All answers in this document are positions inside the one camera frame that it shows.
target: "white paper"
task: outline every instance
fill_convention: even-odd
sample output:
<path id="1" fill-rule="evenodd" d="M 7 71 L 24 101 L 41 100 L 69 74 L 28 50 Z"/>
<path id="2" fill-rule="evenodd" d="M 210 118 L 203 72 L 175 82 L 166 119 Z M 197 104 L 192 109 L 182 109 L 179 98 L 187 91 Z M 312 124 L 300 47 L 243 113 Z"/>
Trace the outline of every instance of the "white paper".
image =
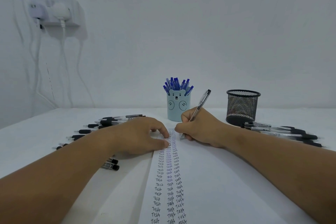
<path id="1" fill-rule="evenodd" d="M 170 147 L 153 154 L 139 224 L 316 223 L 242 159 L 168 131 Z"/>

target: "forearm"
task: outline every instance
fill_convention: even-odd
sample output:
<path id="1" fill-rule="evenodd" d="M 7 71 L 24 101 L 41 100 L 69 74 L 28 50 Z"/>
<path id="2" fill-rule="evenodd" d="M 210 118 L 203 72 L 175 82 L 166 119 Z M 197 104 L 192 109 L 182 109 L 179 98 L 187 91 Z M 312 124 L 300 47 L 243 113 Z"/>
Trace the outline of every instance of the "forearm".
<path id="1" fill-rule="evenodd" d="M 318 222 L 336 219 L 336 152 L 226 124 L 217 133 L 223 148 L 249 162 Z"/>
<path id="2" fill-rule="evenodd" d="M 117 150 L 101 129 L 0 179 L 4 223 L 59 223 L 100 166 Z"/>

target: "hand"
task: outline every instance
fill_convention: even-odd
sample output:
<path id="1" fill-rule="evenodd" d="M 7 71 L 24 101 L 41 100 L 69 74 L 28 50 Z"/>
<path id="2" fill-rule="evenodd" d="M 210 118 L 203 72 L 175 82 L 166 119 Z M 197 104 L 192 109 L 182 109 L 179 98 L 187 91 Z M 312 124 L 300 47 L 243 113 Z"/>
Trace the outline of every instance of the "hand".
<path id="1" fill-rule="evenodd" d="M 166 140 L 154 139 L 149 136 L 150 130 L 159 132 L 165 137 L 169 133 L 162 122 L 150 117 L 137 117 L 123 124 L 104 129 L 113 130 L 118 151 L 130 154 L 143 154 L 153 150 L 167 148 L 169 143 Z"/>
<path id="2" fill-rule="evenodd" d="M 182 123 L 175 127 L 175 131 L 185 134 L 188 140 L 193 138 L 202 143 L 208 143 L 214 147 L 222 147 L 219 139 L 219 130 L 225 124 L 216 119 L 211 113 L 201 108 L 196 118 L 189 122 L 195 108 L 185 111 L 181 115 Z"/>

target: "left hand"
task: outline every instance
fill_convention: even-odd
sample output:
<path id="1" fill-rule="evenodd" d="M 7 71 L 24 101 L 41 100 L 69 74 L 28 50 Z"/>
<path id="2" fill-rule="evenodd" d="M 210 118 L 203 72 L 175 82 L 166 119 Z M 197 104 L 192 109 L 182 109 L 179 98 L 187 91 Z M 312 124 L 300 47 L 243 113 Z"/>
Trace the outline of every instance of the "left hand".
<path id="1" fill-rule="evenodd" d="M 165 138 L 169 137 L 168 130 L 164 124 L 150 117 L 137 117 L 123 124 L 101 130 L 112 133 L 116 140 L 118 151 L 130 154 L 143 154 L 153 150 L 162 150 L 169 146 L 166 140 L 150 137 L 150 130 L 153 132 L 159 130 Z"/>

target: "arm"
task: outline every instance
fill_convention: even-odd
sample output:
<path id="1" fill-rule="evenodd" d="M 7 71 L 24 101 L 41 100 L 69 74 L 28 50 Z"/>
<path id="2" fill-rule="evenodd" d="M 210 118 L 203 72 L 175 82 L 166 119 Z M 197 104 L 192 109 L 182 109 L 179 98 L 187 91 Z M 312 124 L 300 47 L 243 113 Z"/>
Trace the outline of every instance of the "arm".
<path id="1" fill-rule="evenodd" d="M 224 124 L 202 109 L 182 115 L 175 130 L 225 148 L 250 163 L 319 223 L 336 220 L 336 152 Z"/>
<path id="2" fill-rule="evenodd" d="M 139 117 L 92 132 L 0 179 L 1 223 L 60 223 L 95 172 L 118 151 L 144 153 L 166 148 L 153 139 L 164 125 Z"/>

